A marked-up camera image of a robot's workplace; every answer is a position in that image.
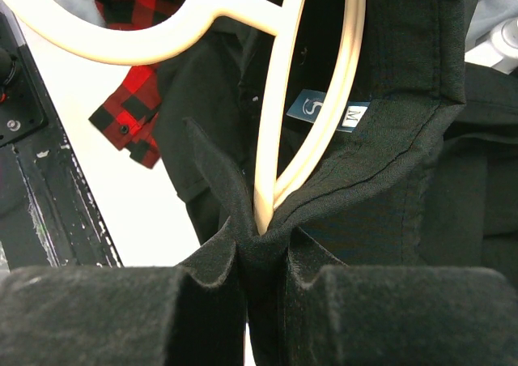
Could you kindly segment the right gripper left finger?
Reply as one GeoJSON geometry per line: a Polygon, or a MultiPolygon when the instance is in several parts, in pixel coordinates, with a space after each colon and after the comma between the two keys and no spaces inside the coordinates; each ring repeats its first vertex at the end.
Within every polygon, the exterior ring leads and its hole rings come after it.
{"type": "Polygon", "coordinates": [[[1,284],[4,365],[241,365],[244,295],[229,219],[174,267],[32,266],[1,284]]]}

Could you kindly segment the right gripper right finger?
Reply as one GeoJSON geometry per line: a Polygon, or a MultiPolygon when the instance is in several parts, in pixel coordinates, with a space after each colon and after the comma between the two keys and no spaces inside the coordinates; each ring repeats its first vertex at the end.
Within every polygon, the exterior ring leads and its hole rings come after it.
{"type": "Polygon", "coordinates": [[[348,266],[293,231],[286,365],[514,365],[517,293],[484,268],[348,266]]]}

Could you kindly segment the beige plastic hanger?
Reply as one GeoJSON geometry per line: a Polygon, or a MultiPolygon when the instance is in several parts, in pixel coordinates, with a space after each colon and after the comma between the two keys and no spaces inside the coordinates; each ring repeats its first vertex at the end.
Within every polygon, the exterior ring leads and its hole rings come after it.
{"type": "Polygon", "coordinates": [[[87,23],[54,0],[3,0],[34,32],[86,59],[120,66],[161,62],[184,52],[221,16],[274,37],[258,130],[254,214],[265,233],[274,211],[310,176],[341,120],[363,39],[366,0],[345,0],[342,37],[325,101],[310,133],[283,172],[278,149],[295,40],[305,0],[185,0],[162,23],[138,31],[115,31],[87,23]]]}

